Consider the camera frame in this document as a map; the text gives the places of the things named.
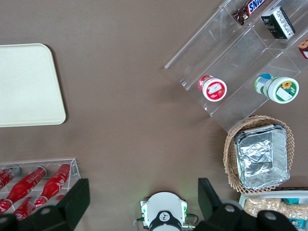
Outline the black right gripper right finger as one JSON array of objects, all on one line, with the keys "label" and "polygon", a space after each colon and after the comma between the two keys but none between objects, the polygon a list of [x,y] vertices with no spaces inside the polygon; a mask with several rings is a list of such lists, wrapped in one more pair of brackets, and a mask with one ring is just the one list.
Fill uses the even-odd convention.
[{"label": "black right gripper right finger", "polygon": [[198,180],[204,220],[197,231],[306,231],[308,192],[271,191],[241,194],[238,202],[221,201],[207,178]]}]

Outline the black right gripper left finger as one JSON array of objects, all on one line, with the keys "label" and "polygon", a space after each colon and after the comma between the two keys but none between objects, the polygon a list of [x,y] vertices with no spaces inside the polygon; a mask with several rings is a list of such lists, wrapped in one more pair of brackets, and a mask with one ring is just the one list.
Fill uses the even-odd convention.
[{"label": "black right gripper left finger", "polygon": [[56,205],[38,209],[18,221],[14,214],[0,216],[2,231],[73,231],[90,205],[88,179],[79,179]]}]

